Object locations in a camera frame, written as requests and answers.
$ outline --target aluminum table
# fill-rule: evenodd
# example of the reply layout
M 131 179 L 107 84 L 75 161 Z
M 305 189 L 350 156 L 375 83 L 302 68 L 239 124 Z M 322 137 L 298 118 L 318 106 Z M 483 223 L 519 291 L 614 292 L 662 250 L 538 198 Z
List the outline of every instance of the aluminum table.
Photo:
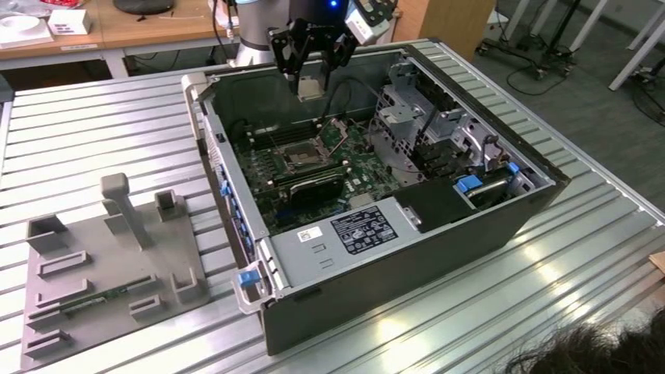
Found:
M 129 176 L 134 204 L 159 189 L 186 197 L 213 301 L 37 372 L 486 372 L 555 326 L 640 320 L 665 304 L 647 261 L 665 246 L 662 213 L 449 48 L 413 43 L 573 179 L 506 246 L 269 357 L 230 288 L 179 87 L 190 71 L 18 92 L 0 126 L 1 373 L 19 371 L 25 221 L 102 214 L 95 184 L 110 171 Z

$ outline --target table leg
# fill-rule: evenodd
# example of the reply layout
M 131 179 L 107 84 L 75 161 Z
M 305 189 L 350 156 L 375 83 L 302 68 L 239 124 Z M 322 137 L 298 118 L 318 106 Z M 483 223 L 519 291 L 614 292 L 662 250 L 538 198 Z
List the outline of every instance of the table leg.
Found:
M 646 40 L 646 43 L 643 43 L 643 46 L 634 54 L 627 65 L 623 67 L 623 70 L 621 70 L 619 75 L 615 76 L 614 82 L 611 82 L 610 84 L 610 90 L 615 91 L 621 87 L 621 84 L 623 84 L 630 74 L 632 74 L 634 70 L 636 69 L 636 65 L 640 63 L 640 61 L 651 51 L 652 46 L 659 41 L 663 34 L 665 34 L 665 20 L 660 22 L 660 25 L 658 26 L 651 36 Z
M 125 67 L 125 53 L 121 49 L 107 49 L 101 52 L 101 56 L 106 61 L 107 70 L 113 79 L 129 78 L 129 73 Z
M 517 4 L 515 12 L 511 14 L 510 22 L 507 22 L 506 28 L 506 39 L 510 40 L 511 33 L 515 32 L 517 25 L 519 24 L 521 17 L 523 16 L 523 12 L 526 11 L 526 7 L 529 6 L 530 0 L 519 0 L 519 4 Z
M 583 27 L 579 30 L 579 34 L 574 38 L 573 43 L 570 44 L 570 52 L 574 53 L 582 46 L 583 41 L 586 40 L 586 37 L 589 36 L 589 33 L 591 32 L 593 27 L 595 26 L 595 23 L 598 22 L 598 19 L 601 18 L 602 10 L 605 9 L 607 0 L 601 0 L 598 2 L 598 5 L 595 5 L 595 8 L 593 9 L 593 13 L 589 16 L 589 19 L 586 20 L 586 23 L 583 23 Z
M 542 9 L 542 13 L 539 14 L 538 20 L 535 20 L 535 25 L 533 25 L 533 29 L 530 29 L 530 35 L 538 35 L 542 30 L 542 26 L 545 25 L 545 21 L 554 10 L 554 6 L 557 5 L 557 0 L 549 0 L 545 4 L 545 8 Z
M 665 3 L 660 5 L 656 12 L 652 14 L 652 17 L 646 22 L 646 25 L 643 25 L 642 30 L 639 31 L 639 34 L 636 34 L 636 37 L 632 39 L 632 43 L 630 43 L 627 49 L 632 51 L 636 48 L 636 46 L 642 42 L 642 39 L 646 37 L 646 34 L 651 32 L 652 27 L 660 21 L 663 13 L 665 13 Z

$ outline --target gray floor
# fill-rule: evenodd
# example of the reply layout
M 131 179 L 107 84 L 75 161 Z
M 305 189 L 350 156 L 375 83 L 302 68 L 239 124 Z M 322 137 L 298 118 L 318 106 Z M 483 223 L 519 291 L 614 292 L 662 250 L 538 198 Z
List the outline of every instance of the gray floor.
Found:
M 498 0 L 502 13 L 510 15 L 518 0 Z M 539 2 L 533 1 L 523 23 L 529 23 Z M 565 5 L 558 4 L 542 36 L 550 39 Z M 563 35 L 562 45 L 569 46 L 587 15 L 578 12 Z M 474 65 L 525 106 L 582 148 L 582 150 L 617 175 L 648 201 L 665 210 L 665 175 L 659 165 L 665 158 L 665 128 L 659 127 L 634 108 L 631 86 L 624 84 L 617 92 L 606 88 L 632 52 L 624 50 L 632 36 L 611 26 L 598 23 L 582 49 L 577 52 L 578 66 L 566 81 L 547 94 L 531 97 L 515 92 L 506 85 L 506 75 L 526 62 L 494 51 L 477 56 Z M 651 65 L 662 57 L 652 51 L 644 60 Z M 511 82 L 521 90 L 541 91 L 559 79 L 547 76 L 543 82 L 517 75 Z M 665 103 L 665 87 L 655 91 Z

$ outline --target barcode sticker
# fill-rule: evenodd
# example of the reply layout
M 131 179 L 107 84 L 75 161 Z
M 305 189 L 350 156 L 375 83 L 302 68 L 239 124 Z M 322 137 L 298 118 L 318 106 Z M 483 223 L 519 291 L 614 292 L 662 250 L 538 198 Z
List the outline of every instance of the barcode sticker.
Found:
M 97 48 L 95 44 L 67 45 L 65 47 L 59 47 L 59 51 L 78 51 L 81 49 L 94 49 L 94 48 Z

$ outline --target motherboard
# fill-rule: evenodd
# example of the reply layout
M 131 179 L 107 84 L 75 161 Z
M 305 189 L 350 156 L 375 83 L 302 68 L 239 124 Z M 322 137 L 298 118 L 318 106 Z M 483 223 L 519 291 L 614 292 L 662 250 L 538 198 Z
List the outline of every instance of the motherboard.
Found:
M 399 188 L 373 151 L 367 126 L 330 118 L 289 134 L 247 132 L 234 146 L 271 235 L 370 204 Z

